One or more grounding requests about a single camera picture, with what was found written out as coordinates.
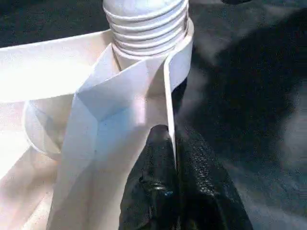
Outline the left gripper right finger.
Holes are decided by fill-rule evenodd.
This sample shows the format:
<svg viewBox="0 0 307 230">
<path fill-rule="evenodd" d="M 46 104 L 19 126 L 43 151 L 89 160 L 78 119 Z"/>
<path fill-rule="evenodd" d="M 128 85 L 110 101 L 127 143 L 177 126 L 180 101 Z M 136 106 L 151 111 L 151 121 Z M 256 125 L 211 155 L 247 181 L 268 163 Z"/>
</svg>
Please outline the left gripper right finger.
<svg viewBox="0 0 307 230">
<path fill-rule="evenodd" d="M 177 126 L 181 229 L 251 230 L 251 221 L 227 170 L 197 131 Z"/>
</svg>

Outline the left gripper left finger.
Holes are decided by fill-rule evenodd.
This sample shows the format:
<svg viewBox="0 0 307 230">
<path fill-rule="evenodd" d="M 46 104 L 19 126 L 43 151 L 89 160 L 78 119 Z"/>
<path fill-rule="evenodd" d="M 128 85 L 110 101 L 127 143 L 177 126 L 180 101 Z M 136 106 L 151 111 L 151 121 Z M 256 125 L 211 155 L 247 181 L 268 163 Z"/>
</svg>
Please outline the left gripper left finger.
<svg viewBox="0 0 307 230">
<path fill-rule="evenodd" d="M 130 171 L 120 203 L 122 230 L 174 230 L 179 188 L 172 142 L 166 125 L 151 128 Z"/>
</svg>

